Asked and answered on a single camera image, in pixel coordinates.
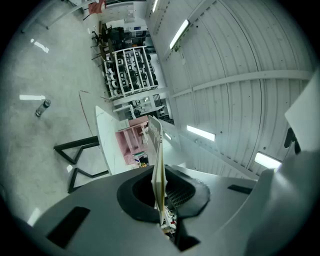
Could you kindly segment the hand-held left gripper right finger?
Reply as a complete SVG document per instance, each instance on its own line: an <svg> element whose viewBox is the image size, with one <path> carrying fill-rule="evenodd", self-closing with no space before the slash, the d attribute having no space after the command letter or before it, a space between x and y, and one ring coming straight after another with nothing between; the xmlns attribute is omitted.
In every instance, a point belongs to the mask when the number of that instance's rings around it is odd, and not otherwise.
<svg viewBox="0 0 320 256"><path fill-rule="evenodd" d="M176 244L167 245L166 256L245 256L250 234L262 212L261 179L223 177L175 165L167 175L194 192L176 211Z"/></svg>

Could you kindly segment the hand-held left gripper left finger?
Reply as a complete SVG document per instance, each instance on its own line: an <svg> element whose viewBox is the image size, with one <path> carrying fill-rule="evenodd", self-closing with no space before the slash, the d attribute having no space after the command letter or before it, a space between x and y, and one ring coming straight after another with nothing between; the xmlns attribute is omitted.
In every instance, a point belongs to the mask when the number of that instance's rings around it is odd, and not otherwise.
<svg viewBox="0 0 320 256"><path fill-rule="evenodd" d="M160 229L152 172L137 168L91 181L49 208L34 229L60 254L177 256Z"/></svg>

